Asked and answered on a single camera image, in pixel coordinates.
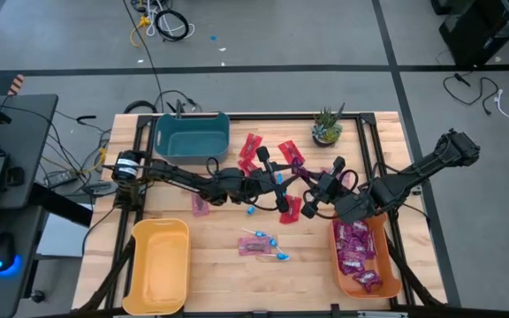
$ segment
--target yellow plastic bin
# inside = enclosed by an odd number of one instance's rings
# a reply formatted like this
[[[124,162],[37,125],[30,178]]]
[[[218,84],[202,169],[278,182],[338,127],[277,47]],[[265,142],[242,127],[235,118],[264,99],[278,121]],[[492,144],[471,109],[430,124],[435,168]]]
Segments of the yellow plastic bin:
[[[184,306],[190,276],[189,234],[178,219],[150,219],[133,227],[133,279],[123,299],[127,313],[174,314]]]

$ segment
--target concrete floor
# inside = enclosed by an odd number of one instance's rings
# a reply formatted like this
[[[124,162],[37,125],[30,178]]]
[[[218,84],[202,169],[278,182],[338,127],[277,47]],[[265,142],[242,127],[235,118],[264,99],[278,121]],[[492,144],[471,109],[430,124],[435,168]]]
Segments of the concrete floor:
[[[233,73],[196,68],[222,62],[227,66],[388,66],[373,3],[382,6],[399,65],[452,64],[448,53],[436,60],[446,50],[437,31],[443,18],[426,0],[324,0],[318,7],[310,0],[174,0],[174,9],[197,26],[196,34],[178,43],[146,40],[155,66],[181,67],[184,72],[160,75],[162,89],[180,89],[204,110],[318,110],[346,102],[346,110],[400,111],[388,67],[374,72],[250,68]],[[130,102],[152,102],[158,94],[152,75],[126,75],[131,71],[119,70],[150,67],[144,49],[129,43],[131,29],[120,1],[7,0],[0,13],[0,71],[31,73],[21,94],[58,94],[62,112],[74,117],[97,115],[95,124],[108,127]],[[493,58],[490,64],[509,64],[509,43],[497,57],[500,62]],[[60,71],[101,68],[107,72],[93,76]],[[47,72],[37,74],[37,70]],[[482,146],[477,164],[443,171],[432,185],[460,304],[509,310],[509,119],[492,102],[493,114],[487,117],[480,103],[466,107],[454,101],[441,84],[450,75],[401,73],[416,130],[407,134],[417,133],[423,154],[450,127],[465,131]],[[509,112],[509,72],[478,72],[468,80],[477,87],[482,76],[505,90],[503,104]],[[450,86],[466,99],[477,94],[475,88]],[[6,90],[3,85],[0,94]],[[167,96],[165,101],[175,98]],[[95,131],[60,116],[55,116],[55,125],[65,147],[79,160],[95,147]],[[45,155],[57,159],[48,149]],[[68,270],[56,270],[60,266]],[[44,306],[21,304],[18,315],[67,311],[79,266],[72,260],[40,266],[42,275],[54,271],[57,281],[42,287],[49,292]]]

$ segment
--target orange basket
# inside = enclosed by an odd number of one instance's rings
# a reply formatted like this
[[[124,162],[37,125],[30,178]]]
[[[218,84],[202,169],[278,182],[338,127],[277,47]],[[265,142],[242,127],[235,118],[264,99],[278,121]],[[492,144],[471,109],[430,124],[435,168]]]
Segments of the orange basket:
[[[186,302],[190,276],[190,233],[178,219],[150,219],[133,227],[131,291],[123,299],[131,315],[174,314]]]
[[[331,264],[333,265],[333,276],[337,286],[347,295],[356,299],[388,299],[398,295],[402,289],[402,282],[394,277],[388,254],[388,245],[386,236],[384,235],[384,222],[386,214],[373,216],[364,222],[371,231],[375,241],[376,257],[373,260],[366,261],[366,270],[373,269],[380,278],[382,278],[382,286],[373,286],[372,292],[366,292],[362,286],[353,280],[353,274],[343,275],[339,269],[337,249],[335,247],[335,234],[333,231],[333,222],[330,225],[330,252]]]

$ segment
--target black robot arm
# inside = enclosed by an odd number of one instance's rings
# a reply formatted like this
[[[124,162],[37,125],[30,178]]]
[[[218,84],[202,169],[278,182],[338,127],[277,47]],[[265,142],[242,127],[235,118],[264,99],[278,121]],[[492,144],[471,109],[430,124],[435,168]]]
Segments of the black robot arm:
[[[258,148],[257,154],[265,170],[252,170],[249,177],[238,168],[219,170],[219,164],[214,159],[208,160],[208,163],[213,162],[216,165],[215,171],[208,170],[211,178],[180,169],[160,159],[151,160],[148,167],[140,167],[139,162],[145,154],[135,151],[120,153],[114,166],[104,167],[113,169],[112,178],[121,189],[114,203],[118,207],[134,208],[140,205],[140,187],[148,182],[162,181],[198,193],[202,199],[215,206],[223,205],[228,198],[236,204],[254,204],[259,195],[274,192],[277,207],[272,209],[287,212],[288,203],[283,193],[297,177],[278,185],[274,172],[291,169],[292,166],[271,163],[266,147]],[[139,169],[142,169],[143,173],[137,178]]]
[[[317,202],[332,203],[344,223],[379,215],[399,208],[413,187],[433,176],[445,167],[469,166],[479,158],[480,147],[468,136],[451,129],[441,136],[435,150],[396,174],[372,178],[359,186],[358,194],[344,188],[333,175],[323,174],[311,194],[312,202],[306,202],[302,214],[311,218],[317,213]]]

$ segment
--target succulent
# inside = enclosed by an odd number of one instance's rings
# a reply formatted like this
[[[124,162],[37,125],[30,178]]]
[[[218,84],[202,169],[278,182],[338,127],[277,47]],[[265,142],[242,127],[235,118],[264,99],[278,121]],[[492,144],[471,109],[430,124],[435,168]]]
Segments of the succulent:
[[[323,135],[327,129],[325,129],[325,126],[323,125],[315,125],[311,128],[311,134],[316,138],[323,138]]]
[[[337,124],[337,121],[343,115],[345,103],[336,114],[331,112],[331,108],[323,108],[319,115],[315,115],[315,125],[311,129],[314,137],[325,142],[336,142],[343,131],[343,126]]]
[[[334,125],[333,127],[329,128],[325,133],[323,134],[322,140],[328,143],[337,142],[339,137],[341,136],[341,131],[343,128],[341,125]]]
[[[341,118],[343,115],[343,109],[345,108],[345,103],[341,105],[341,108],[338,110],[336,114],[333,114],[331,112],[331,107],[327,108],[324,107],[323,110],[319,113],[319,115],[315,116],[315,124],[316,125],[323,125],[323,127],[331,128],[332,126],[337,123],[337,121]]]

